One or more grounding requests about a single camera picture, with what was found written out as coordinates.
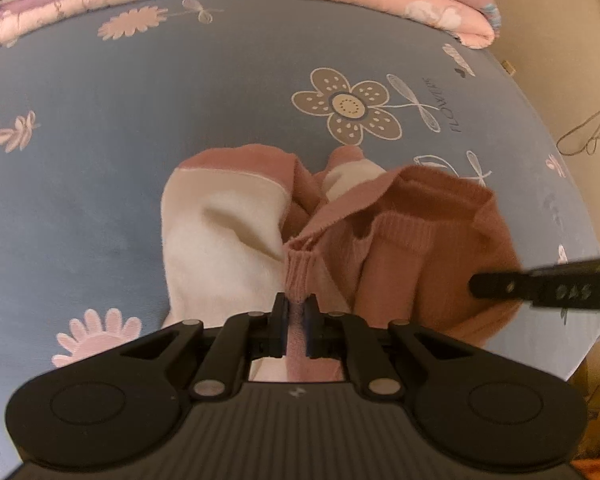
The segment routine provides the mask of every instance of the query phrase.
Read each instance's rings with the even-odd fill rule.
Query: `bed sheet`
[[[160,197],[206,148],[272,144],[318,171],[360,140],[386,169],[425,164],[494,189],[525,267],[599,254],[532,107],[488,52],[450,41],[333,2],[150,0],[0,48],[0,478],[18,462],[2,421],[17,386],[94,338],[161,326]],[[362,102],[400,138],[368,125],[349,137],[331,104],[294,101],[317,68],[384,85],[387,103]],[[599,337],[600,314],[523,307],[488,349],[566,378]]]

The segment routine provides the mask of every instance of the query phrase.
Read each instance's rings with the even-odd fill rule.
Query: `circular cap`
[[[125,394],[106,383],[74,384],[51,400],[51,410],[68,424],[83,426],[105,422],[125,407]]]
[[[215,379],[205,379],[196,383],[193,391],[201,397],[217,397],[224,392],[224,384]]]
[[[393,379],[383,377],[371,381],[369,383],[369,389],[376,395],[393,395],[400,391],[400,383]]]
[[[524,384],[483,384],[469,394],[468,401],[476,415],[495,424],[523,424],[542,411],[541,397]]]

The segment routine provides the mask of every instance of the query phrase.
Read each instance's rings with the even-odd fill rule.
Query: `silver screw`
[[[376,395],[393,395],[400,391],[400,383],[388,377],[383,377],[371,381],[369,389]]]
[[[224,384],[215,379],[205,379],[197,382],[193,391],[201,397],[217,397],[224,392]]]

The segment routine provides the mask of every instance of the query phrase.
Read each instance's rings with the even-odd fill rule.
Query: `cable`
[[[584,122],[582,122],[581,124],[578,124],[578,126],[576,126],[575,128],[572,128],[567,133],[565,133],[562,137],[560,137],[560,139],[558,139],[558,141],[555,143],[556,147],[558,148],[558,152],[560,152],[560,154],[562,156],[579,155],[579,154],[581,154],[584,151],[587,152],[587,155],[593,155],[593,154],[595,154],[596,150],[598,148],[598,141],[600,140],[600,124],[595,129],[595,131],[593,132],[593,134],[589,137],[589,139],[587,140],[587,142],[585,143],[585,145],[582,148],[580,148],[579,150],[576,150],[575,152],[571,152],[571,153],[570,152],[564,152],[563,150],[560,149],[560,143],[563,142],[563,140],[566,139],[567,137],[573,135],[575,132],[577,132],[583,126],[586,126],[587,124],[589,124],[593,119],[595,119],[599,115],[600,115],[600,110],[598,110],[592,116],[588,117]]]

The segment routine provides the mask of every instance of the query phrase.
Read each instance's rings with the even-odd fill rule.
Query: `knitted garment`
[[[409,319],[478,346],[519,306],[468,290],[476,272],[520,268],[492,191],[422,166],[385,171],[354,146],[315,175],[270,146],[202,152],[165,186],[162,241],[165,326],[221,326],[270,311],[281,291],[296,304],[286,358],[254,363],[254,380],[341,377],[339,362],[304,357],[299,304],[310,294],[323,312],[380,328]]]

